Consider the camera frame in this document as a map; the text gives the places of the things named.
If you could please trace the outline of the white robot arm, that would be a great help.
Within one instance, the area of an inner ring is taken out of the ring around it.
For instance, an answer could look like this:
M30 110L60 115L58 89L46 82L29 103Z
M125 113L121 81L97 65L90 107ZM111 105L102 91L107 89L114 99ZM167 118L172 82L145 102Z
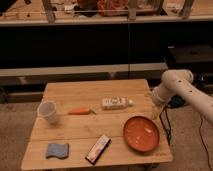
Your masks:
M213 125L213 97L192 85L194 76L190 70L167 70L161 76L161 83L151 92L152 102L165 106L174 95L179 95Z

